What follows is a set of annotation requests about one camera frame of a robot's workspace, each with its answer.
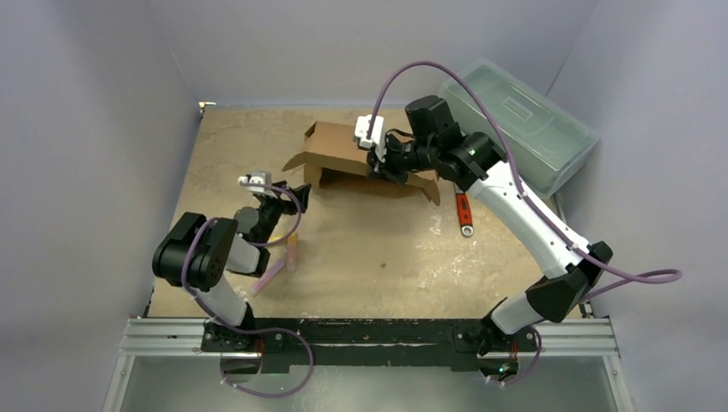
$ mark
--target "red handle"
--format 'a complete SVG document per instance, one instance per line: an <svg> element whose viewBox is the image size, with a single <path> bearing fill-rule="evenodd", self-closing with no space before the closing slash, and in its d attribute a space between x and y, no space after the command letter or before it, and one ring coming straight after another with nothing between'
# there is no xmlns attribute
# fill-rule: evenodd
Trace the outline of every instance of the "red handle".
<svg viewBox="0 0 728 412"><path fill-rule="evenodd" d="M473 215L470 213L470 203L464 193L455 193L455 201L458 203L458 218L460 227L473 226Z"/></svg>

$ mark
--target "clear plastic bin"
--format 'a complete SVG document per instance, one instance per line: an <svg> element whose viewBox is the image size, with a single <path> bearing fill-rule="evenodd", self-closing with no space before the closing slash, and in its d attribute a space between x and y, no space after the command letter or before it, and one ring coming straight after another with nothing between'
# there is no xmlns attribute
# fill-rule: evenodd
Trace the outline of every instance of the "clear plastic bin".
<svg viewBox="0 0 728 412"><path fill-rule="evenodd" d="M571 178L599 140L596 131L485 58L458 74L493 115L521 176L540 197L550 197ZM438 96L447 101L462 131L481 131L501 145L488 120L453 79L442 83Z"/></svg>

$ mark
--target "gray wall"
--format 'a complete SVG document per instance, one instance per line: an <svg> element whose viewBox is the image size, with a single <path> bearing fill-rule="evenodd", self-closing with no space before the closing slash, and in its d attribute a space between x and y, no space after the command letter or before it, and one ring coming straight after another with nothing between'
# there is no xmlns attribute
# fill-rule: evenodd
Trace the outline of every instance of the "gray wall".
<svg viewBox="0 0 728 412"><path fill-rule="evenodd" d="M603 135L564 188L569 222L618 267L686 272L597 301L639 410L728 405L726 21L725 0L601 1L549 95Z"/></svg>
<svg viewBox="0 0 728 412"><path fill-rule="evenodd" d="M100 410L196 105L144 1L0 2L0 410Z"/></svg>
<svg viewBox="0 0 728 412"><path fill-rule="evenodd" d="M475 57L545 93L597 0L149 0L200 100L247 105L371 105L402 64L454 69ZM436 90L413 70L388 102Z"/></svg>

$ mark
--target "cardboard box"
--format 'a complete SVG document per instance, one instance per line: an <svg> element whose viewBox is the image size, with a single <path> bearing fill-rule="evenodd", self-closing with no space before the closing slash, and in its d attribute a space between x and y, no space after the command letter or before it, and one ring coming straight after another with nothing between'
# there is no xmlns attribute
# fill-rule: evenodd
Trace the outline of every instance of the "cardboard box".
<svg viewBox="0 0 728 412"><path fill-rule="evenodd" d="M306 131L303 149L283 166L283 171L303 165L303 180L314 190L338 189L386 197L421 192L430 202L440 205L434 171L412 173L404 186L367 179L367 152L356 147L353 136L353 125L316 122Z"/></svg>

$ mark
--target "tabletop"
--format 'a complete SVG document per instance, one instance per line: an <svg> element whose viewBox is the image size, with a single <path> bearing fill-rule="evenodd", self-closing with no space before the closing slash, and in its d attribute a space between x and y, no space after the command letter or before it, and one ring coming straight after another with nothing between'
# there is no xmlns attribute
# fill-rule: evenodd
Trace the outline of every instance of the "tabletop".
<svg viewBox="0 0 728 412"><path fill-rule="evenodd" d="M281 172L315 121L354 124L368 110L207 108L200 124L173 222L186 211L233 217L257 201L237 186L240 175L267 170L274 181L302 183L302 170ZM404 111L383 110L388 127L409 130ZM294 272L279 273L256 297L257 280L225 274L256 316L309 318L480 318L541 272L518 239L485 206L470 201L475 233L460 233L452 183L439 182L442 202L421 193L389 198L320 189L298 229ZM284 216L275 233L293 218ZM271 248L271 262L285 246ZM152 317L201 317L181 288L155 279Z"/></svg>

